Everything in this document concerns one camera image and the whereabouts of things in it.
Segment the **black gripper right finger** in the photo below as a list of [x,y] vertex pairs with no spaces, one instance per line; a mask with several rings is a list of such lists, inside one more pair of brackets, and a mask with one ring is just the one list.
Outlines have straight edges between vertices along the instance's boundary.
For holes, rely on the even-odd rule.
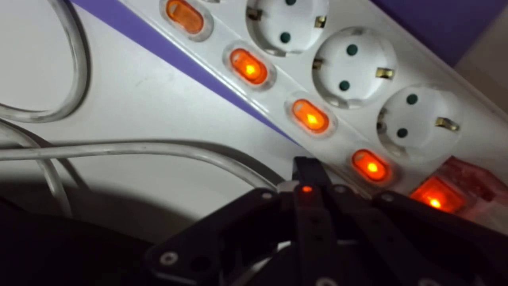
[[508,286],[508,236],[456,214],[395,191],[381,191],[372,203],[416,247],[472,286]]

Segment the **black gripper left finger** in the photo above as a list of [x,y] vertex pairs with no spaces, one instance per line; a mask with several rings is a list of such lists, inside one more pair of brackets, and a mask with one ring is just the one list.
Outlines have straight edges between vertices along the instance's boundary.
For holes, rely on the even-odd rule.
[[256,187],[152,246],[156,286],[375,286],[354,247],[337,238],[332,187],[314,158],[294,160],[286,190]]

